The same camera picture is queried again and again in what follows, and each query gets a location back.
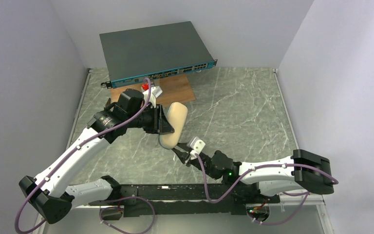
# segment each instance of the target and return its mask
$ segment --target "tabletop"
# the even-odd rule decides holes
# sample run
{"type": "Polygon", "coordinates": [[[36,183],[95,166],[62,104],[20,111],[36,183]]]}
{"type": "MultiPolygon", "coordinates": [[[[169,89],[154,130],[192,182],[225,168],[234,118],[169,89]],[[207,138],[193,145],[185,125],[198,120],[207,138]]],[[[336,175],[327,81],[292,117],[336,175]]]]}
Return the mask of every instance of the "tabletop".
{"type": "MultiPolygon", "coordinates": [[[[197,136],[206,143],[204,153],[213,156],[220,150],[234,161],[262,162],[292,155],[295,140],[271,68],[215,67],[187,77],[196,100],[184,103],[188,115],[180,142],[197,136]]],[[[100,86],[107,80],[107,68],[90,70],[72,142],[111,97],[110,90],[100,86]]],[[[172,151],[159,146],[158,135],[142,129],[128,129],[95,156],[73,184],[105,175],[121,184],[203,182],[199,170],[186,167],[172,151]]]]}

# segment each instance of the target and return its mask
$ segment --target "robotic arm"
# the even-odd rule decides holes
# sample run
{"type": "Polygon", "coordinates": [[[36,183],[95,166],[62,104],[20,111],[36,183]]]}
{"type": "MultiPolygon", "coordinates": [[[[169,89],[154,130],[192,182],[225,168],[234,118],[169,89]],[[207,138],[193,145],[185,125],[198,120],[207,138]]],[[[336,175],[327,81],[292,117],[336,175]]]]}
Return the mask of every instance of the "robotic arm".
{"type": "Polygon", "coordinates": [[[216,151],[213,157],[205,155],[202,153],[205,143],[198,137],[187,144],[177,144],[186,119],[187,108],[180,103],[173,103],[167,119],[163,107],[155,104],[154,96],[151,97],[151,103],[148,104],[141,115],[127,125],[82,145],[83,141],[86,141],[89,137],[130,119],[140,110],[143,102],[147,101],[146,97],[147,95],[140,91],[128,89],[120,95],[117,102],[107,102],[104,110],[94,115],[78,139],[51,166],[35,177],[25,176],[19,182],[22,192],[25,196],[28,196],[38,184],[46,181],[29,199],[29,203],[48,223],[53,224],[60,221],[70,209],[77,206],[93,201],[122,197],[121,185],[108,175],[86,184],[74,186],[69,186],[69,184],[95,155],[112,144],[119,136],[125,134],[128,128],[143,128],[146,133],[160,134],[160,143],[164,148],[173,150],[183,164],[193,165],[201,170],[197,158],[199,156],[204,164],[204,172],[214,179],[223,178],[223,184],[232,184],[242,177],[237,186],[248,188],[247,191],[241,190],[246,194],[250,189],[253,195],[274,196],[280,192],[303,188],[316,194],[333,193],[333,183],[330,179],[304,168],[290,166],[264,168],[246,174],[249,169],[266,163],[299,163],[330,174],[329,160],[307,151],[295,150],[293,156],[275,161],[248,163],[234,162],[233,159],[228,158],[221,151],[216,151]],[[78,150],[59,167],[51,178],[48,178],[48,173],[75,149],[78,150]]]}

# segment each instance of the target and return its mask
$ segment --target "red object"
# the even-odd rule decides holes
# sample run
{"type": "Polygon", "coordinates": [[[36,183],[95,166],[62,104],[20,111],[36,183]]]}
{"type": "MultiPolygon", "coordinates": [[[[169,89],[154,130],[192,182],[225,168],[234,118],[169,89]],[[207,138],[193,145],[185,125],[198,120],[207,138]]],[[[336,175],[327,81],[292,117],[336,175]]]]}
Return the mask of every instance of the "red object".
{"type": "Polygon", "coordinates": [[[143,84],[141,87],[146,91],[148,89],[148,84],[143,84]]]}

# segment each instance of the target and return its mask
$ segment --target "gray wall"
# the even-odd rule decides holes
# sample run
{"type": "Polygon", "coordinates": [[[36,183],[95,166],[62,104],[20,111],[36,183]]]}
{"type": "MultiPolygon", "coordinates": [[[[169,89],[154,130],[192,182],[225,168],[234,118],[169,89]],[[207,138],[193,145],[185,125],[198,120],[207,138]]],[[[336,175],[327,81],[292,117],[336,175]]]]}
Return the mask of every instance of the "gray wall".
{"type": "Polygon", "coordinates": [[[313,0],[51,0],[86,67],[100,33],[192,21],[219,66],[278,67],[313,0]]]}
{"type": "Polygon", "coordinates": [[[335,232],[374,233],[374,1],[316,0],[279,82],[299,146],[329,157],[335,232]]]}
{"type": "MultiPolygon", "coordinates": [[[[19,180],[64,150],[86,70],[47,0],[0,0],[0,233],[15,233],[19,180]]],[[[28,206],[22,228],[37,212],[28,206]]]]}

